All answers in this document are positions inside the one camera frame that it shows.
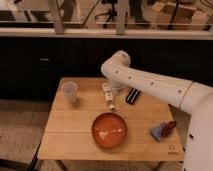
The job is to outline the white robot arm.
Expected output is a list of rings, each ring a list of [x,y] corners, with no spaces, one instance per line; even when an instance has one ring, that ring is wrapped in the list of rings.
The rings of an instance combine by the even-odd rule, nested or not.
[[[119,50],[101,72],[114,89],[128,85],[190,114],[182,171],[213,171],[213,87],[132,69],[130,63],[130,56]]]

